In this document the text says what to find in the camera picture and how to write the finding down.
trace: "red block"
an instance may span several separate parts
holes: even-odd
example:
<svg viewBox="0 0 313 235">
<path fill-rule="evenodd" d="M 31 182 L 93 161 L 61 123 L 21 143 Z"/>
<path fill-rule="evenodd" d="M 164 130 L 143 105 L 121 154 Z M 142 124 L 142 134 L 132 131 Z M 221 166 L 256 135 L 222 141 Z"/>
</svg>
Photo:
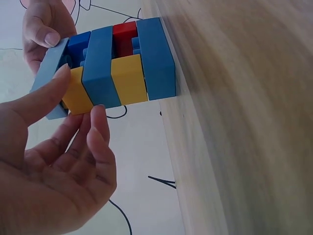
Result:
<svg viewBox="0 0 313 235">
<path fill-rule="evenodd" d="M 113 43 L 116 58 L 133 54 L 132 38 L 137 37 L 136 22 L 128 22 L 113 26 Z"/>
</svg>

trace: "hand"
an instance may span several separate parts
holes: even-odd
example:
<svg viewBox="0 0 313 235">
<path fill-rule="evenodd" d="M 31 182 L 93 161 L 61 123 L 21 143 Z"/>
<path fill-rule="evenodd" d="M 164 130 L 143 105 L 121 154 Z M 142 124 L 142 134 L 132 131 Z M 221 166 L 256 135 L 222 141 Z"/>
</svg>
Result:
<svg viewBox="0 0 313 235">
<path fill-rule="evenodd" d="M 48 48 L 76 35 L 75 24 L 61 0 L 30 0 L 23 20 L 25 61 L 37 74 Z"/>
<path fill-rule="evenodd" d="M 64 65 L 44 87 L 0 104 L 1 234 L 54 235 L 76 230 L 107 203 L 116 188 L 103 106 L 95 106 L 90 114 L 69 115 L 50 139 L 25 151 L 28 126 L 60 102 L 69 77 Z"/>
</svg>

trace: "building block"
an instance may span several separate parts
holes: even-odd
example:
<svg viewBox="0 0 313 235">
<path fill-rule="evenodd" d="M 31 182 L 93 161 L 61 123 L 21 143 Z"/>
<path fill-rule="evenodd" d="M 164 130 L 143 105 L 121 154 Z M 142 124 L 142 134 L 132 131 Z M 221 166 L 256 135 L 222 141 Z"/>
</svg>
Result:
<svg viewBox="0 0 313 235">
<path fill-rule="evenodd" d="M 149 100 L 176 96 L 175 63 L 159 18 L 136 22 Z"/>
<path fill-rule="evenodd" d="M 71 69 L 70 83 L 62 101 L 73 115 L 90 112 L 93 105 L 82 84 L 83 67 Z"/>
<path fill-rule="evenodd" d="M 139 38 L 138 37 L 132 38 L 132 44 L 134 50 L 139 49 Z"/>
<path fill-rule="evenodd" d="M 72 36 L 69 39 L 67 46 L 67 53 L 72 58 L 73 68 L 80 66 L 80 62 L 85 60 L 84 50 L 86 51 L 91 32 L 81 33 L 75 36 Z"/>
<path fill-rule="evenodd" d="M 148 101 L 140 55 L 113 59 L 111 75 L 122 105 Z"/>
<path fill-rule="evenodd" d="M 72 58 L 69 55 L 63 55 L 59 62 L 59 67 L 62 65 L 67 64 L 70 68 L 73 67 Z"/>
<path fill-rule="evenodd" d="M 112 26 L 91 32 L 82 79 L 93 105 L 106 108 L 121 105 L 111 77 L 112 33 Z"/>
<path fill-rule="evenodd" d="M 140 55 L 140 49 L 133 50 L 133 55 Z"/>
<path fill-rule="evenodd" d="M 60 60 L 67 47 L 68 38 L 62 39 L 55 47 L 50 48 L 44 60 L 41 62 L 38 73 L 30 92 L 33 92 L 45 84 L 49 83 L 54 76 L 54 73 L 59 68 Z M 68 110 L 65 110 L 61 104 L 58 104 L 46 117 L 51 119 L 65 118 Z"/>
<path fill-rule="evenodd" d="M 113 26 L 115 58 L 133 54 L 132 38 L 137 37 L 136 22 L 127 22 Z"/>
</svg>

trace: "light blue block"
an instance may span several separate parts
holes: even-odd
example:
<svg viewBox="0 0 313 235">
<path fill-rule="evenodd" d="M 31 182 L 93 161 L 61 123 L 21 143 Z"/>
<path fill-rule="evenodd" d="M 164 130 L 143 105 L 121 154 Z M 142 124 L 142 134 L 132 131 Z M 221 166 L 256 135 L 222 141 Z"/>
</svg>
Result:
<svg viewBox="0 0 313 235">
<path fill-rule="evenodd" d="M 45 84 L 49 83 L 54 73 L 59 68 L 60 59 L 68 44 L 68 38 L 62 39 L 56 47 L 48 49 L 44 60 L 40 64 L 40 68 L 35 77 L 35 81 L 30 92 L 33 92 Z M 51 119 L 65 118 L 68 111 L 58 104 L 46 117 Z"/>
<path fill-rule="evenodd" d="M 149 100 L 176 96 L 175 63 L 159 18 L 136 22 Z"/>
<path fill-rule="evenodd" d="M 94 105 L 121 105 L 111 77 L 113 26 L 91 32 L 83 72 L 83 85 Z"/>
<path fill-rule="evenodd" d="M 88 50 L 87 48 L 83 49 L 83 57 L 84 57 L 84 59 L 86 59 L 87 50 Z"/>
<path fill-rule="evenodd" d="M 89 38 L 90 38 L 90 32 L 85 32 L 85 33 L 72 36 L 69 39 L 67 52 L 72 58 L 73 68 L 79 67 L 80 62 L 85 59 L 84 49 L 88 47 Z"/>
<path fill-rule="evenodd" d="M 140 55 L 140 49 L 134 49 L 133 50 L 133 55 Z"/>
<path fill-rule="evenodd" d="M 139 49 L 139 38 L 138 37 L 132 38 L 132 44 L 134 50 Z"/>
</svg>

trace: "wood grain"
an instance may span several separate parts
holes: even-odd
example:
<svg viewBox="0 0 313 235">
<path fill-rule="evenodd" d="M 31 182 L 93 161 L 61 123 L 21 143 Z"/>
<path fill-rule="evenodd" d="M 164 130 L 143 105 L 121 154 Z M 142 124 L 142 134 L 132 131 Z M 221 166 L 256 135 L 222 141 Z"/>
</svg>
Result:
<svg viewBox="0 0 313 235">
<path fill-rule="evenodd" d="M 142 1 L 177 65 L 161 108 L 186 234 L 313 234 L 313 1 Z"/>
</svg>

